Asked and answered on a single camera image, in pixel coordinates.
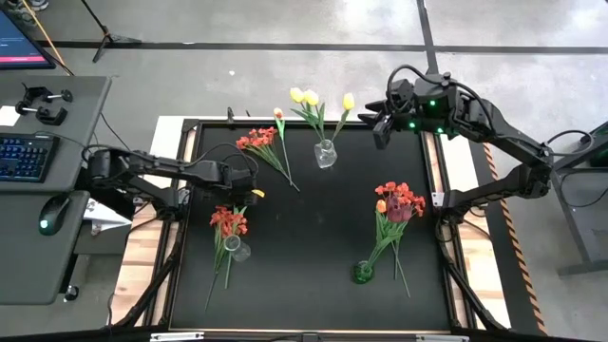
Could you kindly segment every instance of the wooden board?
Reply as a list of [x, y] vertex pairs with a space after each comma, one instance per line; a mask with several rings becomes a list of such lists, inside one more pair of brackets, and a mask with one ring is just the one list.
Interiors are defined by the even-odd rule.
[[[195, 117], [160, 117], [157, 122], [157, 130], [150, 152], [168, 158], [175, 158], [180, 140], [181, 125], [184, 119], [195, 119]], [[209, 117], [196, 117], [196, 119], [213, 120], [213, 118]], [[432, 177], [435, 184], [437, 184], [437, 191], [443, 191], [432, 135], [427, 134], [426, 139], [432, 167]], [[467, 143], [467, 141], [464, 139], [442, 141], [449, 183], [453, 189], [467, 190], [477, 186], [477, 177], [475, 175], [472, 156], [468, 144], [465, 145], [465, 143]], [[193, 145], [194, 134], [188, 137], [185, 153], [185, 155], [188, 156], [185, 158], [187, 160], [189, 160]], [[158, 186], [162, 186], [162, 184], [168, 186], [170, 183], [170, 180], [167, 179], [147, 179], [155, 182]], [[146, 208], [134, 218], [133, 224], [136, 225], [138, 222], [150, 219], [153, 215], [153, 211], [150, 212], [149, 208]], [[487, 231], [485, 218], [477, 218], [471, 214], [467, 214], [465, 219]], [[147, 287], [152, 276], [161, 227], [161, 222], [154, 221], [149, 224], [149, 227], [146, 226], [145, 229], [134, 232], [129, 238], [123, 258], [123, 267], [119, 275], [116, 293], [112, 303], [112, 310], [114, 313], [114, 316], [112, 317], [113, 322], [117, 322], [123, 318], [131, 306], [137, 301], [145, 287]], [[175, 226], [172, 227], [171, 237], [167, 244], [167, 248], [169, 249], [173, 246], [175, 230]], [[503, 289], [491, 242], [486, 236], [477, 232], [467, 224], [461, 224], [458, 233], [463, 245], [469, 284], [494, 317], [504, 326], [510, 327], [509, 317], [504, 302]], [[448, 247], [448, 250], [453, 253], [453, 250], [450, 247]], [[463, 296], [453, 281], [452, 291], [459, 321], [463, 326], [466, 326]], [[163, 284], [157, 297], [157, 309], [155, 310], [153, 323], [158, 322], [158, 319], [160, 318], [159, 315], [162, 312], [165, 292], [166, 284]], [[479, 321], [478, 328], [483, 328], [483, 325]]]

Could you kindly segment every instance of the black mat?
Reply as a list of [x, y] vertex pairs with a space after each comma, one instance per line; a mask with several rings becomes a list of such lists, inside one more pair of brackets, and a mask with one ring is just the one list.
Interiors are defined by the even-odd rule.
[[[246, 135], [247, 128], [205, 128], [202, 150]], [[429, 200], [428, 179], [420, 138], [393, 134], [385, 151], [373, 145], [371, 132], [344, 129], [336, 139], [337, 163], [328, 170], [316, 165], [310, 129], [288, 126], [287, 149], [297, 193], [260, 161], [258, 187], [266, 192], [259, 205], [247, 209], [249, 233], [244, 240], [252, 256], [233, 263], [228, 290], [225, 270], [218, 277], [207, 314], [205, 298], [213, 274], [213, 206], [194, 196], [180, 266], [171, 328], [259, 330], [447, 330], [447, 308], [438, 251], [427, 210], [406, 229], [401, 280], [392, 277], [392, 253], [376, 263], [375, 279], [351, 282], [354, 262], [373, 248], [373, 189], [386, 181], [405, 181]], [[233, 153], [214, 151], [212, 159]], [[241, 163], [233, 158], [235, 165]]]

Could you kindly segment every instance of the monitor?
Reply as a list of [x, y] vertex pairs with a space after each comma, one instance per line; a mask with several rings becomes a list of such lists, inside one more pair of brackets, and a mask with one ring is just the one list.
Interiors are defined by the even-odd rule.
[[55, 64], [0, 6], [0, 70], [35, 68], [55, 68]]

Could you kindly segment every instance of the white paper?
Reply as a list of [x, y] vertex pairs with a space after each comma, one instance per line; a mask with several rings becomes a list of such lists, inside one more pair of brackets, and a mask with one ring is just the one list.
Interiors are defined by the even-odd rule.
[[101, 225], [102, 231], [106, 229], [123, 227], [131, 224], [129, 219], [126, 219], [105, 205], [99, 203], [95, 199], [89, 199], [86, 204], [84, 219], [93, 221], [93, 225]]
[[11, 105], [3, 105], [0, 107], [0, 125], [13, 127], [20, 116], [21, 115], [15, 111], [15, 107]]

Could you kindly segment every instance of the keyboard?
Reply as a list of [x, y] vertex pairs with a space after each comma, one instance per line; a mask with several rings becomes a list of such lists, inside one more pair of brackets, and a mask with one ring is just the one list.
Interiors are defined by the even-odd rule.
[[0, 133], [0, 181], [44, 182], [59, 138]]

